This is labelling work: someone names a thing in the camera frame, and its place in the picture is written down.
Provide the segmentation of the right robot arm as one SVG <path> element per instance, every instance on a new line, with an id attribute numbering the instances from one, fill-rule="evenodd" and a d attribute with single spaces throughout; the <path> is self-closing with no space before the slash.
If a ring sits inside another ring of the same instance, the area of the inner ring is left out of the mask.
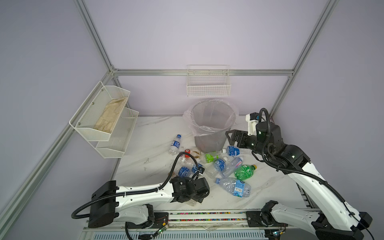
<path id="1" fill-rule="evenodd" d="M 271 122 L 267 109 L 246 116 L 247 131 L 230 130 L 231 146 L 249 149 L 254 157 L 282 172 L 301 187 L 319 207 L 318 212 L 289 208 L 277 201 L 267 202 L 258 223 L 271 227 L 287 224 L 315 235 L 319 240 L 362 240 L 373 219 L 353 208 L 318 172 L 307 154 L 295 145 L 285 144 L 281 128 Z"/>

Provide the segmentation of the large crushed blue-cap bottle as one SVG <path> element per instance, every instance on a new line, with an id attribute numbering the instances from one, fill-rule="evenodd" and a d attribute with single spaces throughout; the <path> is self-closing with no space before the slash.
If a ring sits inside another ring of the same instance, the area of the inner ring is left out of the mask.
<path id="1" fill-rule="evenodd" d="M 235 178 L 216 178 L 215 183 L 235 197 L 248 198 L 251 194 L 251 186 Z"/>

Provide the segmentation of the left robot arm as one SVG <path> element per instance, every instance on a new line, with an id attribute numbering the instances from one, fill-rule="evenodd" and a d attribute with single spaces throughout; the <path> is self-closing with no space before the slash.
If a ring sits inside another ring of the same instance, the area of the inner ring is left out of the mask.
<path id="1" fill-rule="evenodd" d="M 202 203 L 210 194 L 210 186 L 202 177 L 205 169 L 199 167 L 192 177 L 173 177 L 181 156 L 173 162 L 166 180 L 157 185 L 140 187 L 117 186 L 116 181 L 108 181 L 93 193 L 91 201 L 75 209 L 72 219 L 89 220 L 90 229 L 101 228 L 113 222 L 130 222 L 135 225 L 151 225 L 155 222 L 154 206 L 164 203 L 186 203 L 193 200 Z"/>

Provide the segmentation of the green crushed plastic bottle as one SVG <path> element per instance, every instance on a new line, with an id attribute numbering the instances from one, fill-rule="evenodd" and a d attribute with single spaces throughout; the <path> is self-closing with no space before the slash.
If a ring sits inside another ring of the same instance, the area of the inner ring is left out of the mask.
<path id="1" fill-rule="evenodd" d="M 254 175 L 256 169 L 256 165 L 241 165 L 235 170 L 234 175 L 238 180 L 245 181 Z"/>

